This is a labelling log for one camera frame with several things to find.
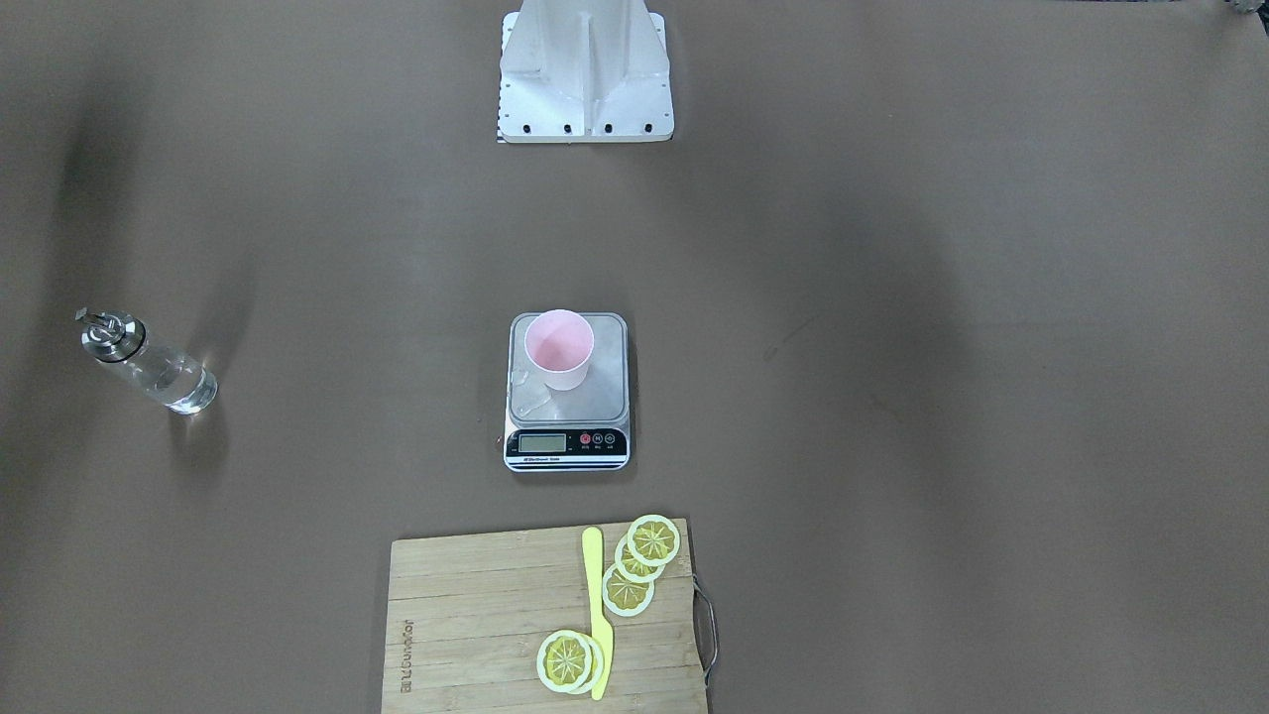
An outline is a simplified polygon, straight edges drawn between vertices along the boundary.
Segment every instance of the digital kitchen scale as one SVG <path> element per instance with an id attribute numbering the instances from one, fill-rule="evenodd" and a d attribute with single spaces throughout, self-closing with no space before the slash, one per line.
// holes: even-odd
<path id="1" fill-rule="evenodd" d="M 609 472 L 631 459 L 626 320 L 580 313 L 595 332 L 595 349 L 586 379 L 567 392 L 544 386 L 524 350 L 524 332 L 541 312 L 511 320 L 503 462 L 513 472 Z"/>

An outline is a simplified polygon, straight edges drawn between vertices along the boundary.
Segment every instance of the wooden cutting board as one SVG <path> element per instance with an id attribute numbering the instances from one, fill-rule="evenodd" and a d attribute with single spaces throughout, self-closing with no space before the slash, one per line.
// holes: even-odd
<path id="1" fill-rule="evenodd" d="M 688 523 L 647 610 L 607 613 L 613 672 L 604 699 L 542 686 L 537 653 L 558 629 L 590 630 L 586 526 L 398 540 L 392 544 L 383 714 L 708 714 L 693 625 Z M 629 524 L 599 526 L 604 569 Z"/>

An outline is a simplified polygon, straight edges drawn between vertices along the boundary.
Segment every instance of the pink cup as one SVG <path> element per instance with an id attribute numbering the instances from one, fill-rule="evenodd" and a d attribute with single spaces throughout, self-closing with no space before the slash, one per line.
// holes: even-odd
<path id="1" fill-rule="evenodd" d="M 524 350 L 547 387 L 569 391 L 586 379 L 595 331 L 576 312 L 551 309 L 534 317 L 524 331 Z"/>

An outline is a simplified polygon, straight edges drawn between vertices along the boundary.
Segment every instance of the yellow plastic knife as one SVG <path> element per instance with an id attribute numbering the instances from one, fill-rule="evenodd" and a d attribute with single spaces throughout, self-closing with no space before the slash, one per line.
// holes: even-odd
<path id="1" fill-rule="evenodd" d="M 590 699 L 599 701 L 608 689 L 608 675 L 613 672 L 613 626 L 604 618 L 604 602 L 599 597 L 604 582 L 604 534 L 595 526 L 581 531 L 581 558 L 586 564 L 586 592 L 590 595 L 590 637 L 604 653 L 604 673 L 590 690 Z"/>

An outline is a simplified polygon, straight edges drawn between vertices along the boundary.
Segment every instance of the bottle cap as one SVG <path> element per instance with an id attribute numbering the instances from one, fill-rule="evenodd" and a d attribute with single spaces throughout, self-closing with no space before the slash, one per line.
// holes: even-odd
<path id="1" fill-rule="evenodd" d="M 123 363 L 146 340 L 146 326 L 127 312 L 89 312 L 80 307 L 75 318 L 84 322 L 84 350 L 102 363 Z"/>

